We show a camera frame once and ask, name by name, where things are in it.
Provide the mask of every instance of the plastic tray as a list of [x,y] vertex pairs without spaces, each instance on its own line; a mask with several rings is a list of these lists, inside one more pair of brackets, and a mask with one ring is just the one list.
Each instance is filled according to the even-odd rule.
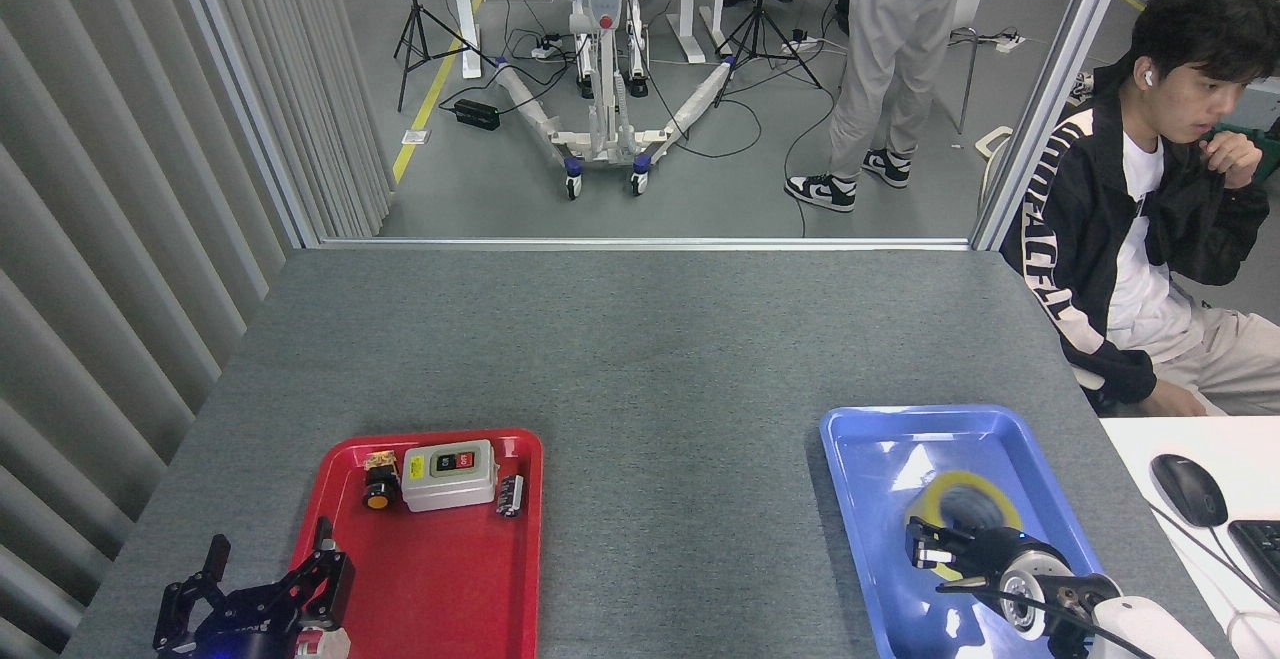
[[[494,504],[410,512],[364,504],[370,450],[488,439],[498,480],[525,476],[524,511],[499,517]],[[297,566],[311,550],[316,518],[333,521],[333,537],[355,563],[343,626],[349,659],[529,658],[538,654],[538,582],[541,536],[541,443],[503,427],[365,436],[325,454],[293,550]]]
[[906,554],[905,513],[936,475],[959,470],[995,482],[1023,531],[1074,572],[1102,571],[1023,418],[995,406],[840,408],[820,434],[882,659],[1048,655],[1046,639],[1019,637],[972,596],[937,594],[945,580]]

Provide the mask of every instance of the red tray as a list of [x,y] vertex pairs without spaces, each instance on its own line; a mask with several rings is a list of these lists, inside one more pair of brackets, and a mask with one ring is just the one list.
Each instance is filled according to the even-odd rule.
[[[525,476],[516,518],[494,504],[410,512],[364,504],[370,450],[488,439],[498,480]],[[538,654],[539,545],[543,523],[543,448],[520,427],[361,436],[325,454],[302,521],[292,566],[312,549],[316,518],[333,521],[333,539],[356,567],[343,627],[349,659],[529,658]]]

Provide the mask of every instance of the patient lift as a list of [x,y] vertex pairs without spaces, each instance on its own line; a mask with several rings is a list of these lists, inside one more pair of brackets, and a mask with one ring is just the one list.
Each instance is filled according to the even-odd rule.
[[[589,131],[562,131],[559,118],[547,115],[517,72],[500,67],[503,59],[498,59],[498,82],[507,88],[521,116],[544,138],[552,161],[563,164],[568,198],[576,200],[582,193],[585,163],[631,164],[631,193],[639,197],[648,186],[649,168],[703,116],[727,81],[733,59],[719,63],[663,129],[636,131],[627,116],[627,93],[644,97],[649,79],[648,29],[640,18],[640,0],[572,0],[568,26],[575,35],[579,83],[584,97],[591,100]],[[618,29],[626,33],[626,75],[618,67]]]

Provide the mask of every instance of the vertical blinds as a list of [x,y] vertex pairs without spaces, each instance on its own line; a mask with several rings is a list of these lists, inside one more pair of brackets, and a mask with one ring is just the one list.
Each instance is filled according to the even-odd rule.
[[392,184],[339,0],[0,0],[0,659],[45,659],[289,246]]

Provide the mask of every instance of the black jacket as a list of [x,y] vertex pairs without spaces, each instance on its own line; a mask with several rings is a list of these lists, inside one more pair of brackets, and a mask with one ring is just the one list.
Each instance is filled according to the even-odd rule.
[[[1156,386],[1151,358],[1106,339],[1116,253],[1138,212],[1124,177],[1120,86],[1132,59],[1094,72],[1094,93],[1050,137],[1001,246],[1062,339],[1066,360],[1102,377],[1102,401],[1135,403]],[[1147,198],[1147,258],[1208,285],[1235,279],[1267,216],[1266,191],[1225,189],[1196,145],[1165,145],[1165,175]]]

